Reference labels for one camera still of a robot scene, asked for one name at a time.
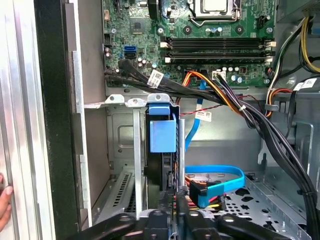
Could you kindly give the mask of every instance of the white label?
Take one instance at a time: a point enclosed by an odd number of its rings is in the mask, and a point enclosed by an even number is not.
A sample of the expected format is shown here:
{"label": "white label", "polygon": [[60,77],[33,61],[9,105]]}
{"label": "white label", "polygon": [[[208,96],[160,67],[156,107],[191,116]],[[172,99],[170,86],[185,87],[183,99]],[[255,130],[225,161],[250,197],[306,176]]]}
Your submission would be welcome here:
{"label": "white label", "polygon": [[300,88],[303,86],[303,84],[304,84],[304,82],[298,83],[298,84],[295,86],[295,88],[293,89],[293,91],[299,91]]}
{"label": "white label", "polygon": [[212,112],[210,111],[197,111],[195,113],[195,119],[199,119],[206,122],[211,122]]}
{"label": "white label", "polygon": [[150,77],[149,77],[149,80],[146,84],[148,84],[149,86],[151,86],[152,88],[158,88],[162,78],[164,77],[164,74],[157,71],[157,70],[153,70]]}
{"label": "white label", "polygon": [[214,80],[218,74],[223,78],[223,80],[226,80],[226,77],[227,77],[226,71],[218,71],[218,70],[212,71],[212,80]]}
{"label": "white label", "polygon": [[304,82],[303,86],[300,89],[309,89],[312,88],[317,81],[317,78],[311,78]]}
{"label": "white label", "polygon": [[202,104],[196,104],[196,107],[195,107],[195,110],[197,111],[197,110],[200,110],[200,109],[202,109]]}

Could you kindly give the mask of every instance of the blue sata port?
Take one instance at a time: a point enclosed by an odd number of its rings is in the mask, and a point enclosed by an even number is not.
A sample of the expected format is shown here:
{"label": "blue sata port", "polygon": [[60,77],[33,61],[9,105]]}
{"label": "blue sata port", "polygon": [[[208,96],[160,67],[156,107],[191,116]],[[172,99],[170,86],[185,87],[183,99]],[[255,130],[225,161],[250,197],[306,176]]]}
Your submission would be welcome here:
{"label": "blue sata port", "polygon": [[136,46],[124,46],[123,51],[125,53],[136,53],[137,47]]}

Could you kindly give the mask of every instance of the green circuit board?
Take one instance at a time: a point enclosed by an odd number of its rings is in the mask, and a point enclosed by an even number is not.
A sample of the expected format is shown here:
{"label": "green circuit board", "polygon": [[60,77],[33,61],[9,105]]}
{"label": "green circuit board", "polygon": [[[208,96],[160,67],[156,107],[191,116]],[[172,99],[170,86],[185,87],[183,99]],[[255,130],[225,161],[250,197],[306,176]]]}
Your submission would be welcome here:
{"label": "green circuit board", "polygon": [[[104,36],[110,43],[111,54],[105,56],[105,66],[118,68],[118,60],[124,58],[124,46],[136,46],[137,56],[132,61],[138,68],[139,60],[146,60],[146,64],[138,69],[149,76],[156,65],[156,69],[171,80],[181,82],[187,70],[207,70],[209,75],[214,70],[233,69],[225,71],[225,78],[231,86],[265,87],[265,63],[232,63],[224,64],[166,64],[161,57],[161,36],[172,38],[266,38],[273,39],[275,0],[242,0],[239,20],[235,22],[217,22],[196,26],[190,21],[191,11],[187,0],[163,0],[159,20],[152,20],[149,16],[146,1],[140,0],[103,0]],[[166,16],[168,7],[173,8]],[[257,27],[257,19],[268,16],[269,20],[263,27]],[[186,34],[185,27],[189,26],[191,33]],[[222,29],[220,32],[210,32],[208,29]],[[193,78],[191,86],[198,86],[199,80]],[[116,83],[108,83],[108,87],[120,87]]]}

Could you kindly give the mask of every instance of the ram slot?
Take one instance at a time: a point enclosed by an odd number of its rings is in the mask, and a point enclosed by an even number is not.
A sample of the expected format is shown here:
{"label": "ram slot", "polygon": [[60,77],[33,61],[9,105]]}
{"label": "ram slot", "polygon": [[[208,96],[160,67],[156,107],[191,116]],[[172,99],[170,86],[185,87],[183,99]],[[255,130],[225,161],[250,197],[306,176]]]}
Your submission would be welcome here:
{"label": "ram slot", "polygon": [[161,38],[161,47],[185,50],[261,50],[270,40],[262,38]]}
{"label": "ram slot", "polygon": [[164,56],[167,64],[253,64],[264,63],[270,55],[266,52],[167,52]]}

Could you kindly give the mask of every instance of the hand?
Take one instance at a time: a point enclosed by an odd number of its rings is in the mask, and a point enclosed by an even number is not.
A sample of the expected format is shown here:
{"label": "hand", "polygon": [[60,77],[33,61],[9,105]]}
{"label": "hand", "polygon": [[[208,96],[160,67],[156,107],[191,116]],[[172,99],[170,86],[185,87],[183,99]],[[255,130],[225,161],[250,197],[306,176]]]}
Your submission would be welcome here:
{"label": "hand", "polygon": [[[4,177],[0,174],[0,184]],[[0,232],[5,228],[11,216],[11,195],[14,192],[12,186],[7,186],[0,195]]]}

